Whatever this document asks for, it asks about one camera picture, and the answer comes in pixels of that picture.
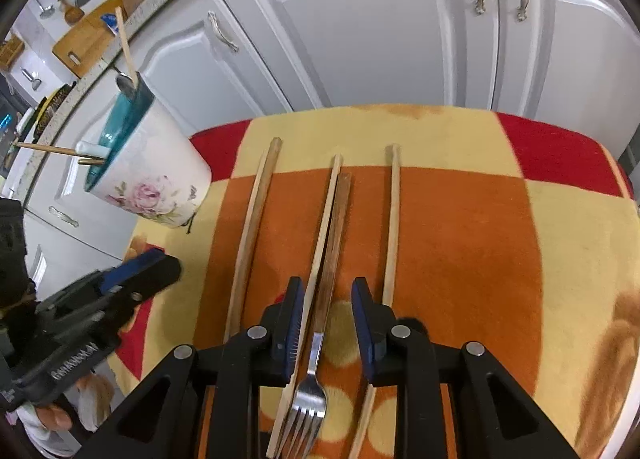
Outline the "gloved left hand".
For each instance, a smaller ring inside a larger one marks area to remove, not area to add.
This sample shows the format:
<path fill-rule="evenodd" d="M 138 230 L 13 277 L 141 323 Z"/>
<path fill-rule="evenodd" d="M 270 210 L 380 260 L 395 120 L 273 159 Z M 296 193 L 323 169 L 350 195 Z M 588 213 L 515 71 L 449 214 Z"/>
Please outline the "gloved left hand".
<path fill-rule="evenodd" d="M 77 414 L 86 431 L 95 432 L 112 413 L 113 384 L 91 372 L 76 382 Z M 73 458 L 75 452 L 62 438 L 73 426 L 70 414 L 58 405 L 35 407 L 25 403 L 16 411 L 29 442 L 45 458 Z"/>

